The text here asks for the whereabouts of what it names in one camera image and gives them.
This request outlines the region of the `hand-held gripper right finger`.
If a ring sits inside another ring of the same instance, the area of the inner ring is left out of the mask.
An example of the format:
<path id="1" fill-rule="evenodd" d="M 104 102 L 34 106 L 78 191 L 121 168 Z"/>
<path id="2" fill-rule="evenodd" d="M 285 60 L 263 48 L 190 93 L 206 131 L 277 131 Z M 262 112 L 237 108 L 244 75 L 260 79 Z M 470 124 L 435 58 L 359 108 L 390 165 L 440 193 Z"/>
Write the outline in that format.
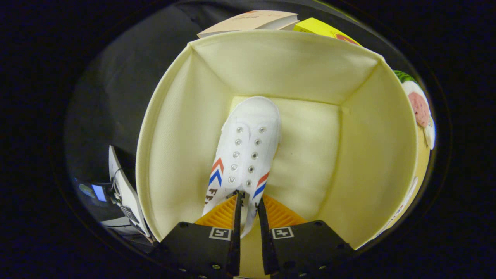
<path id="1" fill-rule="evenodd" d="M 263 195 L 258 207 L 265 274 L 272 279 L 323 279 L 355 250 L 323 220 L 307 221 Z"/>

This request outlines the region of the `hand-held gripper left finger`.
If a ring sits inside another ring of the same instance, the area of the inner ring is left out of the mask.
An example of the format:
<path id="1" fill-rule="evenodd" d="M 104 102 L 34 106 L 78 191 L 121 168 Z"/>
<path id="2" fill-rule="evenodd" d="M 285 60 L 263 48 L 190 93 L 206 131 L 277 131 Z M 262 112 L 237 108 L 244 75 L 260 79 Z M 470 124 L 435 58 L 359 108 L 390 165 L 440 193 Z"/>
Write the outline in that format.
<path id="1" fill-rule="evenodd" d="M 157 261 L 184 279 L 239 274 L 242 196 L 237 193 L 195 223 L 181 221 L 157 245 Z"/>

